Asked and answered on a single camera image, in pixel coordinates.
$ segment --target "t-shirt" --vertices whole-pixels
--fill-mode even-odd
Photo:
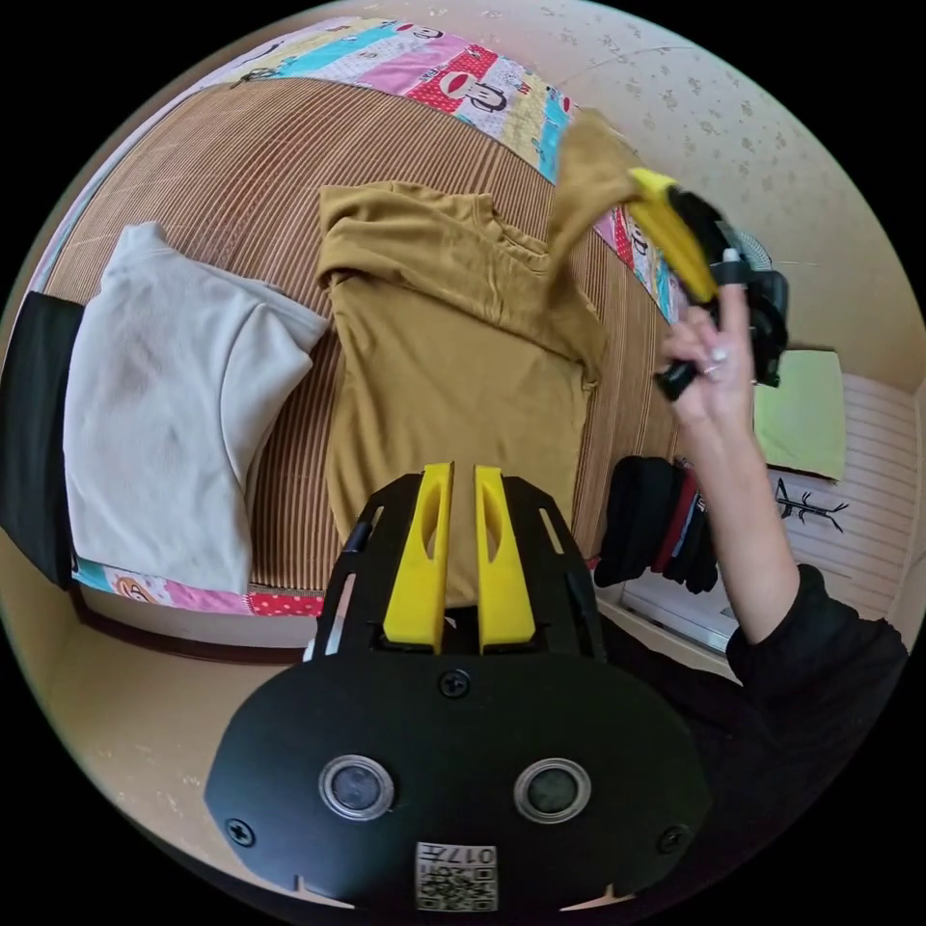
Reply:
[[[613,665],[632,672],[687,721],[713,807],[691,848],[660,883],[614,905],[629,924],[691,897],[781,835],[852,757],[907,661],[886,621],[862,620],[801,565],[794,605],[764,640],[737,630],[726,656],[742,686],[682,666],[602,618]]]
[[[326,327],[268,284],[185,257],[156,223],[126,226],[68,371],[77,556],[245,593],[256,462]]]
[[[343,351],[326,462],[335,523],[346,539],[372,493],[452,462],[451,607],[477,599],[474,466],[524,478],[572,515],[606,334],[568,256],[633,194],[634,163],[600,115],[577,117],[545,242],[484,194],[399,181],[320,190],[316,274]]]

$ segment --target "bed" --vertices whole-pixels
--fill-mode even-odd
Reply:
[[[389,178],[489,193],[505,220],[542,238],[556,143],[573,104],[516,63],[437,32],[400,20],[329,20],[210,75],[107,162],[53,240],[33,288],[86,303],[122,228],[156,220],[186,256],[263,279],[330,317],[327,296],[313,281],[317,190],[327,183]],[[424,63],[430,67],[422,73]],[[371,67],[380,77],[370,75]],[[407,81],[396,82],[403,68],[419,76],[416,86],[447,89],[447,105],[433,93],[416,94]],[[447,78],[469,71],[503,88],[504,117],[464,105],[471,98],[457,95]],[[677,288],[620,210],[589,232],[574,261],[609,336],[570,512],[579,546],[591,557],[604,529],[616,460],[675,452],[675,426],[654,393],[651,372],[667,319],[677,311]],[[78,561],[77,579],[193,612],[318,613],[340,551],[324,480],[340,361],[333,330],[313,359],[260,462],[247,595],[177,586],[134,573],[131,563]]]

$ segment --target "black shirt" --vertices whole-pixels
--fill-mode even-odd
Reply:
[[[609,659],[687,721],[713,807],[662,882],[613,907],[631,923],[685,900],[749,860],[824,791],[881,714],[907,661],[884,620],[832,600],[802,565],[790,612],[756,645],[737,630],[726,657],[742,685],[682,666],[603,620]]]

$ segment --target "camera lens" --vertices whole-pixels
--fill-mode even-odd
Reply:
[[[565,823],[582,812],[590,796],[588,773],[570,759],[534,762],[514,785],[515,806],[534,823]]]
[[[395,786],[389,773],[364,755],[342,755],[322,769],[322,800],[347,820],[375,820],[393,804]]]

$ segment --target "red fabric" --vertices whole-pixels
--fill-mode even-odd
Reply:
[[[678,538],[682,535],[682,528],[685,527],[685,519],[688,517],[689,508],[695,499],[697,492],[697,480],[695,471],[689,467],[685,468],[685,474],[682,481],[682,488],[678,493],[678,502],[675,503],[675,511],[672,519],[668,522],[668,530],[663,538],[663,545],[659,548],[659,553],[653,559],[653,564],[649,567],[653,572],[662,572],[672,559],[672,551]]]
[[[466,83],[466,74],[457,74],[447,85],[447,89],[453,93],[459,90]]]
[[[617,256],[633,269],[633,247],[627,230],[624,228],[624,216],[620,208],[614,210],[614,249],[617,251]]]
[[[463,104],[463,99],[451,99],[444,95],[441,90],[441,81],[448,74],[455,71],[471,74],[476,80],[481,80],[488,69],[497,61],[499,56],[494,51],[489,51],[481,45],[467,45],[465,51],[448,61],[437,73],[429,80],[419,84],[414,90],[406,96],[409,99],[416,99],[419,103],[427,103],[434,109],[443,110],[445,113],[453,114]]]
[[[323,595],[292,595],[280,592],[250,592],[247,595],[251,611],[258,617],[319,617]]]

